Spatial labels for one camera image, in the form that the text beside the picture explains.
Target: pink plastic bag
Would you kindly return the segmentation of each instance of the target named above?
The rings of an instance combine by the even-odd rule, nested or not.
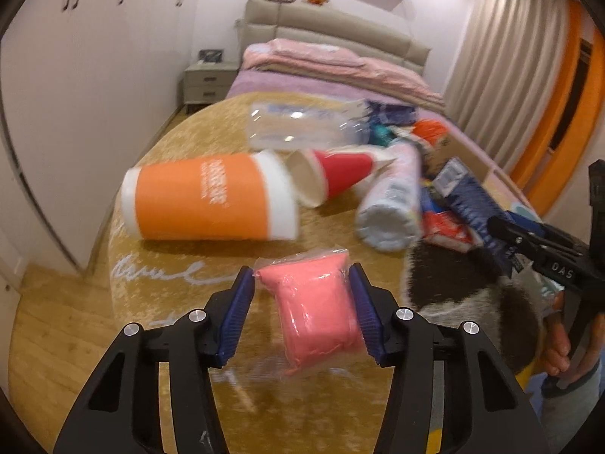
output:
[[[255,277],[275,296],[287,375],[343,352],[364,350],[347,280],[349,252],[334,250],[288,260],[257,261]]]

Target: paper cup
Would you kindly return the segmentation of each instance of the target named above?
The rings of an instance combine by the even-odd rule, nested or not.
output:
[[[367,146],[326,152],[298,150],[286,160],[298,200],[315,208],[356,185],[394,157]]]
[[[130,169],[122,183],[128,232],[156,240],[293,240],[298,207],[271,151]]]

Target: wardrobe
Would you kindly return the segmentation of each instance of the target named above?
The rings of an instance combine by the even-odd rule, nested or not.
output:
[[[180,104],[196,9],[197,0],[26,0],[2,38],[15,169],[79,269],[125,171]]]

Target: orange cup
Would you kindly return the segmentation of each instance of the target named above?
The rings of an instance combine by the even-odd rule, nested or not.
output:
[[[126,229],[138,239],[293,240],[298,207],[279,157],[216,155],[130,169]]]

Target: picture frame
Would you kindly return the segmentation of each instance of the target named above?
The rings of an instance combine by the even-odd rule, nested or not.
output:
[[[223,63],[224,50],[201,50],[198,58],[204,63]]]

